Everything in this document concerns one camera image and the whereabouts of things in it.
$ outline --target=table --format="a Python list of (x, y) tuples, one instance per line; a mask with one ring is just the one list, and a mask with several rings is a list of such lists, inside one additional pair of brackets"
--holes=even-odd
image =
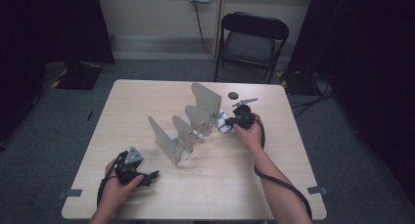
[[(185, 115), (196, 105), (192, 82), (118, 80), (110, 93), (88, 149), (72, 184), (80, 197), (68, 197), (62, 214), (67, 219), (88, 219), (96, 210), (97, 191), (105, 166), (131, 146), (144, 155), (138, 171), (160, 176), (150, 187), (131, 194), (115, 218), (159, 220), (265, 220), (273, 219), (254, 164), (241, 139), (217, 129), (194, 154), (176, 167), (157, 146), (150, 115), (164, 130), (174, 130), (172, 116)], [(284, 89), (279, 85), (201, 82), (222, 96), (222, 108), (233, 116), (237, 101), (250, 103), (265, 126), (265, 150), (277, 166), (307, 197), (313, 218), (324, 219), (326, 209)], [(240, 99), (230, 100), (229, 92)]]

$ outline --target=black backdrop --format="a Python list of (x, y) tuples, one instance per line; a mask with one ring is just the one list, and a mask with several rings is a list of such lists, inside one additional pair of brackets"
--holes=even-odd
[(99, 0), (0, 0), (0, 141), (40, 91), (44, 66), (113, 64)]
[(289, 72), (332, 76), (356, 130), (415, 203), (415, 0), (311, 0)]

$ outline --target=tape strip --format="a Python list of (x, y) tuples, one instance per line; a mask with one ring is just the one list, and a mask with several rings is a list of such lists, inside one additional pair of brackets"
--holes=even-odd
[(56, 196), (56, 199), (65, 199), (66, 197), (80, 197), (81, 194), (81, 189), (70, 189), (66, 192), (59, 192)]
[(321, 195), (326, 195), (328, 193), (326, 188), (324, 187), (320, 188), (318, 186), (307, 188), (307, 190), (310, 195), (317, 194), (317, 193), (320, 193)]

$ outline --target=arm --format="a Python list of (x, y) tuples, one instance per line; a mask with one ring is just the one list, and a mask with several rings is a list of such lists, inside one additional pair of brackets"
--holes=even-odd
[[(107, 165), (106, 174), (113, 165), (113, 162), (114, 161), (111, 161)], [(90, 224), (110, 223), (114, 213), (127, 200), (128, 195), (138, 186), (138, 184), (140, 184), (141, 180), (143, 180), (143, 176), (140, 175), (135, 177), (127, 185), (122, 186), (116, 177), (115, 170), (113, 170), (110, 175), (110, 177), (113, 176), (115, 177), (110, 178), (104, 187), (104, 192), (101, 197), (100, 205), (98, 206), (91, 220), (89, 220)]]
[[(234, 128), (246, 144), (259, 171), (292, 184), (262, 149), (261, 129), (257, 122), (249, 130), (244, 130), (237, 124), (234, 124)], [(296, 194), (269, 180), (260, 178), (260, 181), (277, 223), (311, 223), (301, 199)]]

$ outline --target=person's left hand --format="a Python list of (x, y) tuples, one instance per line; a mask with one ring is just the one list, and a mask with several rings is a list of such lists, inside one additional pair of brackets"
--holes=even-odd
[[(105, 169), (105, 174), (113, 166), (114, 159), (107, 165)], [(104, 205), (108, 211), (116, 212), (116, 210), (127, 200), (128, 195), (140, 184), (143, 180), (143, 175), (135, 177), (130, 183), (123, 186), (119, 183), (118, 178), (116, 177), (115, 169), (112, 170), (107, 181), (107, 184), (104, 187), (103, 195), (101, 196), (100, 206)]]

